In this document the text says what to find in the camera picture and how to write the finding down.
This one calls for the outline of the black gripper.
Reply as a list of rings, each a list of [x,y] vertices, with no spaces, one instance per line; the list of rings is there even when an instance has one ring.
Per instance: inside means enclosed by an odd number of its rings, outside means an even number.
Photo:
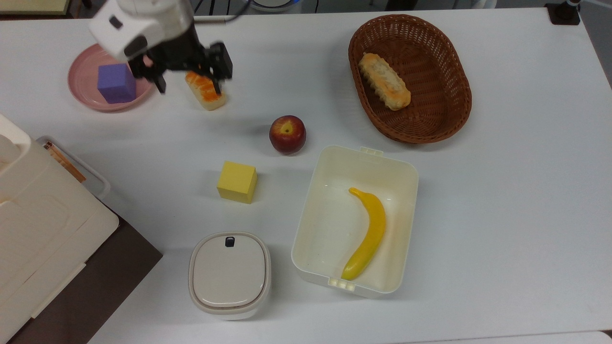
[[[136,78],[153,81],[160,94],[166,93],[166,71],[192,71],[211,79],[216,94],[222,95],[222,83],[232,79],[233,65],[227,47],[221,41],[203,46],[192,25],[174,39],[147,48],[129,59]]]

